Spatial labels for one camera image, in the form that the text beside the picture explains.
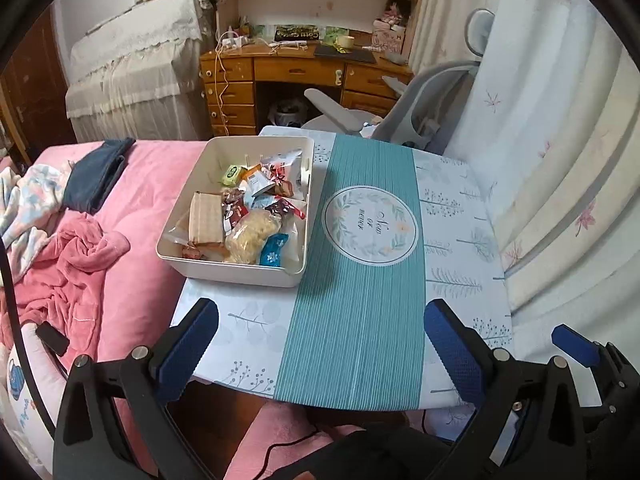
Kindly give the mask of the wooden desk with drawers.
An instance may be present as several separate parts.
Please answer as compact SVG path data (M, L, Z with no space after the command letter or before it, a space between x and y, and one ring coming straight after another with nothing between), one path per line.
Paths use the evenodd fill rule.
M385 116L398 96L385 83L389 76L403 84L413 73L376 54L372 63L316 55L304 48L270 48L262 44L200 57L208 119L214 136L254 136L269 124L273 105L302 100L316 88L338 104Z

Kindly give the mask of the red Cookies packet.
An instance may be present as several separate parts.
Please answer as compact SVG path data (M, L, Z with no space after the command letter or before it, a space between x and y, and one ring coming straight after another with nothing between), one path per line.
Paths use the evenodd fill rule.
M284 218L286 216L290 216L291 214L300 220L306 219L306 212L303 208L296 206L292 200L288 198L278 196L276 200L268 207L268 209L278 216Z

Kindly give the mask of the rice cracker pack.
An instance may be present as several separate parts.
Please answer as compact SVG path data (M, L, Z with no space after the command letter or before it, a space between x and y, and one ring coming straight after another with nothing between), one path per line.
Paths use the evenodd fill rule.
M224 239L225 262L255 264L266 241L281 229L281 217L265 209L246 214Z

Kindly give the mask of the white red packet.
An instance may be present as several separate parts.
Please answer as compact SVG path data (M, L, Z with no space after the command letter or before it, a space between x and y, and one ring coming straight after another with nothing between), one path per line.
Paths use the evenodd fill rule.
M260 160L269 179L277 182L299 184L302 176L303 151L298 148L284 153L265 156Z

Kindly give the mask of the green snack packet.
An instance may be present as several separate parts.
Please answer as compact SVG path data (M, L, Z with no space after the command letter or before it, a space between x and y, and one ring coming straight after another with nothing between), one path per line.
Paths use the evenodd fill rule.
M230 165L220 177L224 188L236 188L242 180L246 168L242 165Z

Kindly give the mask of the dark red snack packet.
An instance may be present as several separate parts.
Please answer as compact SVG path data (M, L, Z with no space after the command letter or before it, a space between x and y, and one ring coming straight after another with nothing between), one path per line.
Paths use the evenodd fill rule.
M244 203L244 192L239 188L226 188L221 192L222 226L229 234L238 222L248 214Z

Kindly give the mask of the grey office chair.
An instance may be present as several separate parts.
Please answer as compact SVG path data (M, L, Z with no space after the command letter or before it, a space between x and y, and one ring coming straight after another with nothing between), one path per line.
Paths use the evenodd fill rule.
M361 136L441 155L454 135L470 97L486 51L495 13L474 10L464 26L464 41L472 60L446 62L421 72L408 84L391 76L384 84L399 99L383 118L364 110L349 110L317 89L305 98L320 115L304 127L308 130Z

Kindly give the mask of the teal patterned table mat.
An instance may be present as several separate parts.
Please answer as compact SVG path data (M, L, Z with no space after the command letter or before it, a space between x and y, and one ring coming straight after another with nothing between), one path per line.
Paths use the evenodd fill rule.
M425 256L413 152L322 132L330 156L274 396L355 411L414 410Z

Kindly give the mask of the light blue snack packet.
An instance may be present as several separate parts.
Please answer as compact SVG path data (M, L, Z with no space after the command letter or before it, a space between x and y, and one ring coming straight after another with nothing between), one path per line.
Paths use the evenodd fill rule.
M243 203L248 209L252 208L255 198L270 191L276 184L262 171L262 165L257 164L243 172L239 190L243 192Z

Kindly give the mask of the dark blue folded cloth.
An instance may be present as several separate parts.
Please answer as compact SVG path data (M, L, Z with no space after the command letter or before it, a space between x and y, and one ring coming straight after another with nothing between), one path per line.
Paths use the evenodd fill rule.
M62 205L70 210L96 214L105 203L127 165L134 139L105 140L75 162L68 178Z

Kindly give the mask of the floral white pillow blanket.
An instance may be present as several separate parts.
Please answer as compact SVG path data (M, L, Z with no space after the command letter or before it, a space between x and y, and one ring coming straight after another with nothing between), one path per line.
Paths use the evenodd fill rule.
M1 238L14 284L49 243L47 227L62 208L72 169L64 162L61 169L35 164L24 176L11 167L1 171Z

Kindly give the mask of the blue small candy packet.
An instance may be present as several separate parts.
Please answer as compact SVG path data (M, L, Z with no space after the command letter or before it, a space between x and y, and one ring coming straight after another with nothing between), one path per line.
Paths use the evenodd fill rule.
M259 257L261 266L280 268L282 249L288 242L288 234L276 233L267 238Z

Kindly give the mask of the brown wafer cracker pack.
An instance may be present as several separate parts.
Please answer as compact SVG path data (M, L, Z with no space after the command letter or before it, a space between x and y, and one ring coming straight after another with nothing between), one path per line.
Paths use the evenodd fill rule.
M222 200L219 194L196 192L189 211L189 240L194 245L224 242Z

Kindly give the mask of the pink bed blanket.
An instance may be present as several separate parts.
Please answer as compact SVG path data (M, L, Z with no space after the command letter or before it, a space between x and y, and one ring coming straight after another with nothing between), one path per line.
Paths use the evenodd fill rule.
M155 247L203 148L138 141L98 212L52 217L47 247L15 285L28 362L52 418L76 356L119 360L168 327L184 279Z

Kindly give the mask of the white plastic storage bin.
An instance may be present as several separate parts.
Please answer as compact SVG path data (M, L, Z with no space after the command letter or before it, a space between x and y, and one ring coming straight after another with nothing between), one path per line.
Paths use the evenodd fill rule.
M186 278L294 287L305 271L314 141L225 136L196 161L156 244Z

